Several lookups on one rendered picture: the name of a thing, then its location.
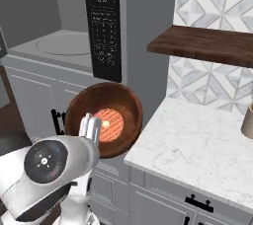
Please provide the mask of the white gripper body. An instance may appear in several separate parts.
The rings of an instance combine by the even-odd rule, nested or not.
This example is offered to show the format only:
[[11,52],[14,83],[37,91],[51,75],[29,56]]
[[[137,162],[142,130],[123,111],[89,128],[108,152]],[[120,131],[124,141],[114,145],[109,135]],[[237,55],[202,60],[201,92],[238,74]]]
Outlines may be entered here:
[[80,137],[85,137],[93,141],[95,144],[99,143],[100,131],[102,121],[89,112],[81,119],[79,133]]

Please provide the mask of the round orange waffle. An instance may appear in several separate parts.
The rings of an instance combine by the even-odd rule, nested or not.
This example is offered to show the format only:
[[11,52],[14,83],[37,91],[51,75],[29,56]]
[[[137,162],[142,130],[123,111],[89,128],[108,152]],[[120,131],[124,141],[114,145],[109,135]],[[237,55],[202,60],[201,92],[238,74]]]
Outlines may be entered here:
[[114,109],[101,109],[94,114],[102,123],[107,120],[110,125],[108,127],[101,126],[100,141],[110,142],[116,140],[123,132],[124,119],[123,116]]

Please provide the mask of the grey cupboard door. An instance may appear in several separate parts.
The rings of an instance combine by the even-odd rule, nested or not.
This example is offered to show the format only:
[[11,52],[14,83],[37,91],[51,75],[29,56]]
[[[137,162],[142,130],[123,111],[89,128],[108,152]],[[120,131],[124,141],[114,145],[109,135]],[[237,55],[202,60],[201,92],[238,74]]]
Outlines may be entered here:
[[57,81],[11,67],[6,67],[5,70],[28,135],[54,135],[51,111],[59,106]]
[[130,225],[183,225],[186,216],[194,225],[197,212],[174,200],[135,185],[129,185]]
[[57,111],[59,113],[65,113],[70,102],[84,89],[85,86],[58,80],[55,85],[55,103]]

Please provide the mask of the brown wooden bowl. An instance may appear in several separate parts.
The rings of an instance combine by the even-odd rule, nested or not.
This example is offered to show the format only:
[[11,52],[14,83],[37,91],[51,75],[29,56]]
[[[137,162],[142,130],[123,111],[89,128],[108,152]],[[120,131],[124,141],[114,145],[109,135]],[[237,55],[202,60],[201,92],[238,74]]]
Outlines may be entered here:
[[115,140],[100,141],[102,159],[124,154],[138,138],[142,128],[142,106],[138,97],[128,87],[119,83],[100,83],[81,91],[69,104],[65,116],[65,133],[77,136],[82,117],[99,110],[113,109],[124,121],[122,133]]

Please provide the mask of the grey microwave with black panel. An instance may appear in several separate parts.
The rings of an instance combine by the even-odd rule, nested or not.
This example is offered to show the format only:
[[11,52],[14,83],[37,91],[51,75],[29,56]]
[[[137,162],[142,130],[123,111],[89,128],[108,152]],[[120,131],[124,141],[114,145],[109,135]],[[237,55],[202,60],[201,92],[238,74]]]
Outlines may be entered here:
[[120,82],[120,0],[0,0],[8,69],[80,87]]

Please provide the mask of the grey drawer front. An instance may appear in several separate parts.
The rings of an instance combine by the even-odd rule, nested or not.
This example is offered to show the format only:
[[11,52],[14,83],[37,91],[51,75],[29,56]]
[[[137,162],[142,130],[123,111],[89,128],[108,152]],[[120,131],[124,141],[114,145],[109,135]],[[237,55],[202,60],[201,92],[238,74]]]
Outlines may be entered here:
[[100,161],[95,169],[109,177],[119,180],[123,183],[128,182],[128,167],[122,161],[105,162]]
[[[253,225],[253,214],[245,210],[231,206],[213,197],[206,196],[205,194],[198,193],[192,189],[176,185],[147,173],[144,174],[144,187],[159,195],[185,204],[188,207],[196,209],[199,212],[202,212],[203,214],[213,217],[217,220],[229,222],[233,225]],[[211,206],[214,208],[213,213],[207,212],[192,204],[187,203],[185,201],[185,198],[187,196],[191,196],[192,194],[195,196],[195,200],[198,200],[200,202],[206,202],[209,200],[211,202]]]

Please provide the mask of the dark wooden shelf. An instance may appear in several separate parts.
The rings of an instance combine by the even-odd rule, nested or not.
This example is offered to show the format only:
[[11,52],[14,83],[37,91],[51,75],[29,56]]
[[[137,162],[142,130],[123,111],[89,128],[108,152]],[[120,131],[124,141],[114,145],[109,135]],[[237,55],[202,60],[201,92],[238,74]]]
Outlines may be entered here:
[[171,26],[149,52],[253,68],[253,34]]

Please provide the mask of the beige utensil pot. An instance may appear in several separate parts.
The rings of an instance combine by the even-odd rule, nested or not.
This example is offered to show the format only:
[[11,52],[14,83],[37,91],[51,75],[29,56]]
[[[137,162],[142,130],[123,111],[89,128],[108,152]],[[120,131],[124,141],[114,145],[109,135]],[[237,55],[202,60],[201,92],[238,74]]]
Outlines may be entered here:
[[253,103],[248,106],[243,119],[241,132],[248,138],[253,139]]

